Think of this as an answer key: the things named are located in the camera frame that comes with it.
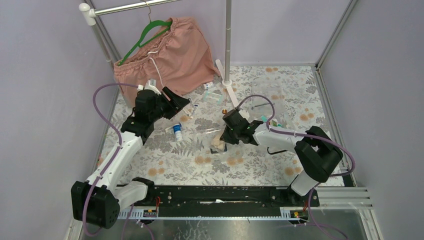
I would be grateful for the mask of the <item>small white tube blue tip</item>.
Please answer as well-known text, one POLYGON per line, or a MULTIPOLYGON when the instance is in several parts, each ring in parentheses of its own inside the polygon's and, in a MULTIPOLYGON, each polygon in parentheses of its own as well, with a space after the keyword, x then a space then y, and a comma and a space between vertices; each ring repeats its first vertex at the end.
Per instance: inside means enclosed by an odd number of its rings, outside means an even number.
POLYGON ((190 114, 190 118, 193 119, 195 117, 195 113, 196 113, 196 110, 197 110, 198 107, 199 107, 198 104, 193 105, 193 108, 192 108, 192 111, 191 111, 191 114, 190 114))

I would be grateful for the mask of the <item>blue white medicine bottle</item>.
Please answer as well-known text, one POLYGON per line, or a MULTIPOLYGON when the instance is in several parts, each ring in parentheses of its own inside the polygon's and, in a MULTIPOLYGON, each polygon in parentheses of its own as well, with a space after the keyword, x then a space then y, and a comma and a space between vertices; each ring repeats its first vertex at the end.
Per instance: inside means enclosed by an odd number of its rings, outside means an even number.
POLYGON ((183 140, 181 123, 177 123, 177 124, 173 125, 172 130, 173 130, 176 141, 181 142, 183 140))

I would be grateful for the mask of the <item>clear box lid black handle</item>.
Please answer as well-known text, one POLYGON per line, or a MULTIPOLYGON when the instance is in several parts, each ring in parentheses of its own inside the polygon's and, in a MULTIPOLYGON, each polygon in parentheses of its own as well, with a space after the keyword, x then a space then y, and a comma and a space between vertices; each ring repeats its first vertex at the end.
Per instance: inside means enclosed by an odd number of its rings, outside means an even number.
POLYGON ((242 144, 232 145, 220 140, 224 133, 223 128, 200 130, 194 134, 192 153, 198 164, 211 164, 214 162, 240 163, 244 158, 242 144))

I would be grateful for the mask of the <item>small white vial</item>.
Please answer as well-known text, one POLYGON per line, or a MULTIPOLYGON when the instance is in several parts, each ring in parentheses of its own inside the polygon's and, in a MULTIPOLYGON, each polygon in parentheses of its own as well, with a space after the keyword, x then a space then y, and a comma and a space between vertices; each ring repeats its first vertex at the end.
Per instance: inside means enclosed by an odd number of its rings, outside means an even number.
POLYGON ((203 84, 203 88, 205 89, 205 90, 208 90, 208 89, 211 89, 211 88, 213 88, 215 85, 214 85, 214 83, 212 82, 212 81, 210 81, 210 82, 207 82, 207 83, 204 83, 203 84))

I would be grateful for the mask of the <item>clear plastic kit box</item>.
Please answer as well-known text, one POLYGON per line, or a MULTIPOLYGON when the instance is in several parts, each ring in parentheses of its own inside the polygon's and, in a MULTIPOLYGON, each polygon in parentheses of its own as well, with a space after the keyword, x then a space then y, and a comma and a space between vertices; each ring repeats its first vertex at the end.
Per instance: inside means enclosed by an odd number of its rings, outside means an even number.
POLYGON ((262 115, 260 120, 263 122, 259 125, 254 132, 254 139, 259 146, 266 148, 266 152, 269 155, 277 155, 282 153, 293 153, 295 154, 296 142, 299 141, 298 137, 289 134, 281 134, 279 132, 294 133, 295 127, 292 124, 287 112, 283 112, 282 115, 274 116, 267 126, 267 120, 271 117, 270 114, 262 115))

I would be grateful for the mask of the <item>clear zip bag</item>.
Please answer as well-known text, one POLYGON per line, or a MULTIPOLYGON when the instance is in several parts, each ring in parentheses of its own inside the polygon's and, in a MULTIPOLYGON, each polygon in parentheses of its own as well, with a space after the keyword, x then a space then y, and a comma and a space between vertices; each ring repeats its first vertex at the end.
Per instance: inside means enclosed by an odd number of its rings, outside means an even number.
MULTIPOLYGON (((274 106, 275 114, 282 114, 286 110, 285 102, 281 98, 282 93, 278 83, 269 82, 265 79, 258 79, 252 83, 251 91, 254 95, 261 95, 268 98, 274 106)), ((264 114, 267 116, 272 114, 270 103, 261 97, 253 97, 251 99, 249 110, 255 114, 264 114)))

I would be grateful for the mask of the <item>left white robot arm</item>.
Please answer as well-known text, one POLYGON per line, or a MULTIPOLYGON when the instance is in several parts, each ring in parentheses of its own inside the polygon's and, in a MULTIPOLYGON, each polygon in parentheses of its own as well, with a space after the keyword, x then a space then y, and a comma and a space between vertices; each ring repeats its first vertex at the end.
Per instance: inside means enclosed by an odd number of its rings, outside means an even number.
POLYGON ((71 187, 75 220, 109 229, 125 208, 136 202, 144 206, 154 202, 152 181, 137 177, 123 187, 118 187, 118 182, 154 131, 155 122, 162 118, 172 119, 190 104, 190 100, 167 87, 159 91, 155 87, 140 86, 134 102, 130 116, 121 126, 114 150, 84 182, 76 181, 71 187))

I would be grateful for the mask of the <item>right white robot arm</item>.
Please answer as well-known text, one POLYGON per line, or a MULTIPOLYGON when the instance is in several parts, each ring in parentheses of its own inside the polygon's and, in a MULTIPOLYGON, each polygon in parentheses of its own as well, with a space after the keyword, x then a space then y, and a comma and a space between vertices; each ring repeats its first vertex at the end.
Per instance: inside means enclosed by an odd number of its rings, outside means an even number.
POLYGON ((287 201, 293 206, 301 205, 313 187, 325 183, 343 158, 341 149, 317 126, 305 133, 271 128, 261 120, 248 122, 237 109, 229 111, 222 119, 225 129, 220 139, 227 144, 276 148, 297 155, 303 170, 286 193, 287 201))

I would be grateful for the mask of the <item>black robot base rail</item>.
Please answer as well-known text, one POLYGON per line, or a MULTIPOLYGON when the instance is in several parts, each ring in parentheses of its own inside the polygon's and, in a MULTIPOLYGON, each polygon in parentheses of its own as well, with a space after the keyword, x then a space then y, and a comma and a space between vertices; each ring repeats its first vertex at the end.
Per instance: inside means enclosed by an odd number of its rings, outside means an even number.
POLYGON ((158 210, 159 217, 279 217, 281 208, 319 207, 317 191, 298 196, 275 186, 158 185, 136 207, 158 210))

